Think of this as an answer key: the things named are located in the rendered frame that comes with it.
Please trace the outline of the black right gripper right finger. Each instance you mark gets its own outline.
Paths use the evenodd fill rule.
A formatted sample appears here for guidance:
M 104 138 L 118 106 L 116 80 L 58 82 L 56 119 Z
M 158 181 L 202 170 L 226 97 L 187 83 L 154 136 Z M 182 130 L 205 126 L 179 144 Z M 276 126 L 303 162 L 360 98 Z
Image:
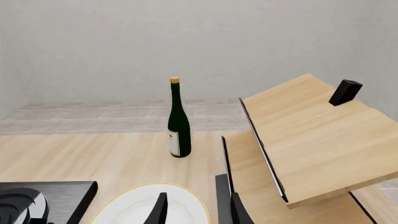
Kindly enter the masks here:
M 236 192 L 231 194 L 230 210 L 233 224 L 254 224 Z

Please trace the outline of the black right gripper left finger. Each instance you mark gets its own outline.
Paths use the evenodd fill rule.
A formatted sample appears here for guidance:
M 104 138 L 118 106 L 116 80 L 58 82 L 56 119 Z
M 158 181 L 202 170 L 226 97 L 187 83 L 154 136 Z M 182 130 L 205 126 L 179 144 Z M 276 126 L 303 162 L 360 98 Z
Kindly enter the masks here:
M 168 200 L 167 193 L 162 192 L 145 220 L 145 224 L 165 224 L 167 219 Z

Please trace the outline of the white plate with yellow rim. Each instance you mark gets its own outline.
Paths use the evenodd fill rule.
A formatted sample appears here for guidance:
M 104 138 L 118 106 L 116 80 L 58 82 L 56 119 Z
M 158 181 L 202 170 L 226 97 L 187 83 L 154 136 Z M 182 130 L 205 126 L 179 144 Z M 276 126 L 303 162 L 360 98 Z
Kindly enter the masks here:
M 195 193 L 166 182 L 143 184 L 119 194 L 90 224 L 144 224 L 162 193 L 167 194 L 165 224 L 211 224 L 205 204 Z

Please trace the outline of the flat black stove plate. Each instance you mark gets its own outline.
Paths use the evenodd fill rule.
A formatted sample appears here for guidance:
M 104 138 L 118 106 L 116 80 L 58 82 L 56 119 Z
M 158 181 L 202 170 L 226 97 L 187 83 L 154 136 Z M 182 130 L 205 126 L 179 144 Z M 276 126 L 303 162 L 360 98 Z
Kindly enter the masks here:
M 0 182 L 0 190 L 11 188 L 32 188 L 44 194 L 49 202 L 48 224 L 79 224 L 98 191 L 98 184 L 95 181 Z

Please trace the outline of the dark green wine bottle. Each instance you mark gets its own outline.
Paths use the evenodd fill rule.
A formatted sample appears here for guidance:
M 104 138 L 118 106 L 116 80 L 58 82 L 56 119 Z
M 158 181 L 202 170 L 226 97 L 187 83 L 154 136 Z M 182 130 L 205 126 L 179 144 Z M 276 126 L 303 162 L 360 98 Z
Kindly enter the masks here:
M 191 130 L 188 117 L 184 112 L 178 77 L 170 78 L 172 107 L 168 120 L 168 136 L 170 154 L 177 158 L 183 158 L 191 153 Z

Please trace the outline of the pale wooden rack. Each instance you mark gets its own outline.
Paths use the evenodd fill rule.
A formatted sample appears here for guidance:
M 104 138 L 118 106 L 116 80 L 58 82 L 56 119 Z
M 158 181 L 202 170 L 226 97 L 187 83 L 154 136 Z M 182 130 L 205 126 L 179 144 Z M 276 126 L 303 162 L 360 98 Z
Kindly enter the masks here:
M 398 122 L 305 74 L 240 101 L 249 129 L 223 137 L 230 210 L 254 224 L 398 224 L 377 185 L 398 178 Z

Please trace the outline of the black grey patterned bowl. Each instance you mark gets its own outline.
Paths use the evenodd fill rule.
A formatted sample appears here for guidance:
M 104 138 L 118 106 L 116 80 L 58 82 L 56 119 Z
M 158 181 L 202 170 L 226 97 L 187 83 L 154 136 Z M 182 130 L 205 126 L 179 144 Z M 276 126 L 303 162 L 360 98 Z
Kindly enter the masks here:
M 49 202 L 32 188 L 0 190 L 0 224 L 48 224 Z

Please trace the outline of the black rectangular block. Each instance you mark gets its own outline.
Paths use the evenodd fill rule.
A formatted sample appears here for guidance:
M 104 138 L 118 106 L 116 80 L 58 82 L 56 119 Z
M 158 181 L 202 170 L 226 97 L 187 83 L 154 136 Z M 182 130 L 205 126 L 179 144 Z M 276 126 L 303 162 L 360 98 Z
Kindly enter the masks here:
M 355 98 L 363 85 L 352 80 L 342 80 L 332 94 L 329 104 L 339 106 Z

